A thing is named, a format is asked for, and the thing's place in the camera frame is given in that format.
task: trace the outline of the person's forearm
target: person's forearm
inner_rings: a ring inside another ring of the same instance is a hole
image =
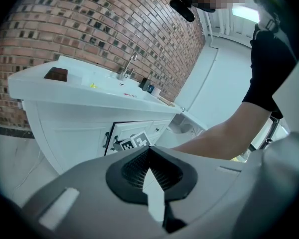
[[[269,111],[243,102],[227,121],[173,149],[198,156],[232,159],[247,150],[269,115]]]

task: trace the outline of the black handle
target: black handle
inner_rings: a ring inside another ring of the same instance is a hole
[[[109,145],[109,141],[110,141],[110,138],[109,138],[109,136],[110,136],[110,132],[106,132],[106,133],[105,133],[105,136],[106,136],[106,142],[105,142],[105,145],[103,145],[103,148],[106,148],[106,146]]]

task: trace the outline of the fluorescent light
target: fluorescent light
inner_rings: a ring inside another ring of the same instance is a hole
[[[251,9],[241,5],[234,5],[232,11],[235,16],[251,20],[255,23],[259,22],[259,14],[255,9]]]

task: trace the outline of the faucet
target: faucet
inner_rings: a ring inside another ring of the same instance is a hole
[[[136,61],[137,57],[138,57],[138,53],[137,53],[137,52],[135,52],[135,53],[130,57],[130,60],[129,60],[128,64],[126,65],[125,69],[122,70],[122,72],[121,72],[120,75],[119,75],[119,80],[120,80],[120,81],[125,80],[125,78],[127,78],[127,77],[129,76],[129,74],[127,73],[128,66],[130,65],[130,63],[131,63],[132,60]]]

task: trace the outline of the brown soap dish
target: brown soap dish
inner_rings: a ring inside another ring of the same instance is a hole
[[[52,67],[44,76],[45,79],[66,82],[68,79],[68,70],[58,67]]]

